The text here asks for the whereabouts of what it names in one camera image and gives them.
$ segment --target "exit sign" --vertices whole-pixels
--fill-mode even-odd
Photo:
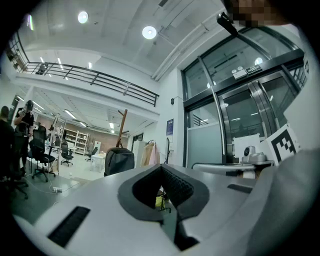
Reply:
[[[251,75],[252,73],[258,72],[260,70],[262,70],[262,68],[259,65],[255,65],[245,69],[248,75]]]

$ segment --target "white desk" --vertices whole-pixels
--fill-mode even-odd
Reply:
[[[105,167],[106,154],[94,154],[91,156],[90,171],[101,171]]]

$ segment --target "black office chair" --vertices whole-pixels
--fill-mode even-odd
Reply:
[[[20,191],[24,194],[24,199],[28,199],[28,195],[24,192],[19,185],[24,185],[28,187],[28,183],[26,181],[20,181],[23,177],[24,171],[22,171],[22,167],[20,166],[20,158],[23,156],[21,149],[25,144],[26,140],[29,137],[25,136],[22,133],[14,134],[14,143],[12,145],[12,158],[9,164],[9,169],[5,170],[5,176],[8,178],[4,183],[8,186],[9,190],[12,191],[14,189]]]
[[[95,154],[97,153],[97,151],[98,151],[98,148],[97,148],[97,147],[95,147],[92,152],[89,151],[89,153],[86,154],[86,155],[89,157],[89,158],[86,159],[86,161],[87,161],[87,162],[88,162],[88,161],[91,161],[91,156],[95,155]]]
[[[45,151],[46,151],[45,140],[46,140],[46,128],[43,126],[39,126],[38,130],[33,131],[33,140],[32,140],[32,143],[30,142],[30,148],[32,151],[33,158],[42,164],[42,168],[34,169],[32,179],[34,179],[35,176],[38,174],[43,174],[45,176],[45,182],[48,182],[44,165],[45,166],[47,164],[49,165],[55,160],[55,158],[50,154],[45,154]],[[52,171],[48,170],[47,173],[53,174],[53,176],[56,177],[56,175]]]
[[[71,151],[71,150],[70,150],[70,154],[68,153],[68,144],[67,144],[67,143],[66,143],[66,144],[62,144],[62,145],[61,145],[61,156],[65,159],[65,161],[61,161],[61,165],[62,165],[63,163],[67,163],[68,166],[69,166],[69,164],[72,164],[72,165],[73,165],[72,162],[69,162],[69,160],[71,160],[72,158],[74,158],[74,156],[71,155],[71,154],[72,154],[72,151]]]

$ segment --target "black backpack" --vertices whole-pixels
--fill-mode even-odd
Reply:
[[[124,147],[112,147],[106,152],[104,176],[135,168],[135,155]]]

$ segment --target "glass door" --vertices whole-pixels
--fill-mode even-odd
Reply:
[[[272,134],[269,118],[259,92],[251,82],[218,99],[225,126],[226,162],[238,163],[239,159],[233,155],[233,139],[259,134],[260,140],[264,140]]]
[[[285,110],[298,95],[299,89],[294,86],[283,71],[279,71],[252,82],[256,90],[261,89],[260,97],[266,108],[272,133],[287,123]]]

